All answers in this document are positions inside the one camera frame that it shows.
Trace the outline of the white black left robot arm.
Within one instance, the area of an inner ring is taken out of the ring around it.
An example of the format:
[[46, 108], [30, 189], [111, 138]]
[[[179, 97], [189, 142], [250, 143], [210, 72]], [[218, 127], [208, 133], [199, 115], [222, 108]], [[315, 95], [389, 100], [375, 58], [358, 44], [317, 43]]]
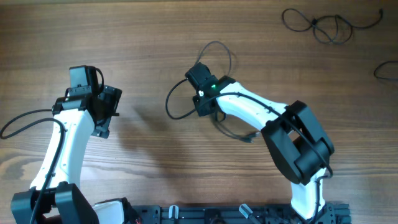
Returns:
[[86, 145], [91, 136], [108, 138], [122, 91], [104, 84], [100, 69], [71, 67], [70, 87], [50, 108], [52, 137], [41, 168], [25, 192], [14, 194], [17, 223], [102, 223], [104, 214], [80, 191]]

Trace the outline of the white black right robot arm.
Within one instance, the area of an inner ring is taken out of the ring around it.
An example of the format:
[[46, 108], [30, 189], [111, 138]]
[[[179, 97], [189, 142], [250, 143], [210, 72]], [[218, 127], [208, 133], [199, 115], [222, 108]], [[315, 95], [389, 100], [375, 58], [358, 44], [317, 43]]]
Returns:
[[323, 180], [333, 175], [330, 157], [335, 148], [313, 111], [301, 101], [287, 105], [267, 100], [231, 77], [216, 78], [202, 63], [185, 78], [195, 89], [199, 116], [220, 110], [261, 132], [275, 166], [291, 183], [293, 210], [316, 222], [325, 206]]

